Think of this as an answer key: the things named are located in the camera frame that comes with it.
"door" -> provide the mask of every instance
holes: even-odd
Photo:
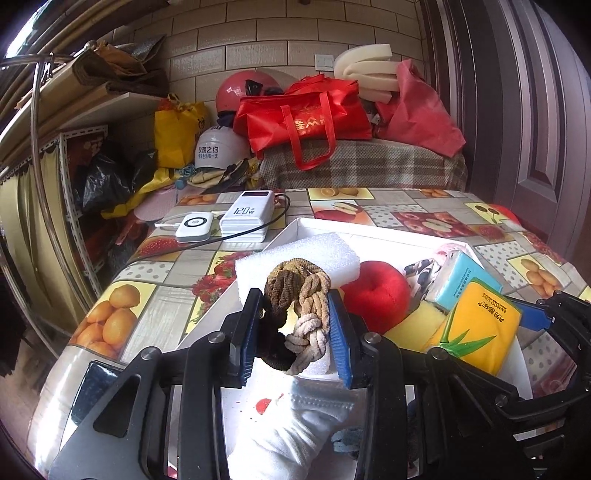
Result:
[[[423,5],[432,74],[450,79],[442,98],[466,136],[469,190],[509,207],[571,258],[591,186],[590,82],[581,62],[531,0]]]

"red shopping bag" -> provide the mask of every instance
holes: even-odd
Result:
[[[259,158],[265,148],[291,143],[296,166],[310,170],[330,158],[337,138],[372,138],[358,94],[357,81],[326,78],[324,74],[306,77],[284,95],[242,98],[234,131],[248,137]],[[300,138],[326,138],[329,150],[304,163]]]
[[[452,157],[462,149],[466,140],[437,92],[418,75],[413,75],[412,68],[411,60],[400,62],[396,69],[400,95],[392,96],[388,104],[376,102],[382,118],[376,136]]]

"red helmet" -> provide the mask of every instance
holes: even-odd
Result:
[[[280,88],[275,79],[266,73],[256,72],[254,70],[237,72],[230,75],[217,91],[216,109],[218,112],[224,110],[238,110],[238,107],[240,106],[240,98],[246,96],[247,80],[253,80],[254,82],[263,85],[262,92],[265,92],[265,90],[271,87],[277,89]]]

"white helmet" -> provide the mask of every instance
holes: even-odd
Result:
[[[239,160],[251,157],[248,140],[228,127],[211,127],[197,141],[195,167],[226,170]]]

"metal rod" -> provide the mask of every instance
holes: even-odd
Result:
[[[24,54],[16,55],[7,59],[0,60],[0,67],[9,67],[11,65],[28,65],[29,63],[38,63],[40,61],[49,60],[50,56],[47,54]],[[54,55],[53,61],[55,63],[67,63],[73,60],[71,55]]]
[[[57,237],[56,228],[53,225],[51,218],[51,212],[49,210],[49,204],[47,202],[47,195],[45,192],[45,185],[43,185],[43,174],[41,172],[41,158],[39,156],[39,139],[38,139],[38,120],[39,120],[39,96],[41,88],[41,75],[43,75],[45,60],[38,61],[35,65],[35,74],[33,76],[33,95],[31,96],[31,149],[33,155],[33,176],[35,177],[35,189],[37,190],[37,196],[39,197],[39,205],[41,208],[41,214],[43,215],[43,222],[47,228],[49,234],[49,240],[51,246],[56,254],[57,261],[64,274],[66,275],[67,281],[70,284],[70,288],[78,297],[80,304],[83,308],[90,310],[90,305],[82,294],[80,286],[76,283],[74,275],[70,271],[70,266],[66,261],[66,256],[60,245],[60,240]]]
[[[10,287],[10,289],[12,290],[12,294],[14,295],[14,299],[17,301],[17,304],[20,307],[21,312],[24,315],[25,319],[27,320],[29,325],[31,325],[32,329],[35,330],[35,333],[39,336],[39,338],[41,339],[43,344],[45,344],[45,346],[51,352],[51,354],[54,357],[58,358],[59,357],[58,353],[52,347],[51,342],[46,337],[45,333],[39,328],[39,325],[37,325],[37,322],[35,321],[35,316],[33,315],[31,309],[29,308],[29,305],[27,304],[27,301],[25,300],[25,297],[22,294],[21,289],[18,286],[16,279],[14,278],[14,275],[12,275],[12,270],[10,269],[10,265],[8,264],[8,260],[4,256],[4,249],[1,245],[0,245],[0,268],[2,269],[2,273],[4,274],[4,278],[6,278],[6,280],[8,282],[8,286]]]

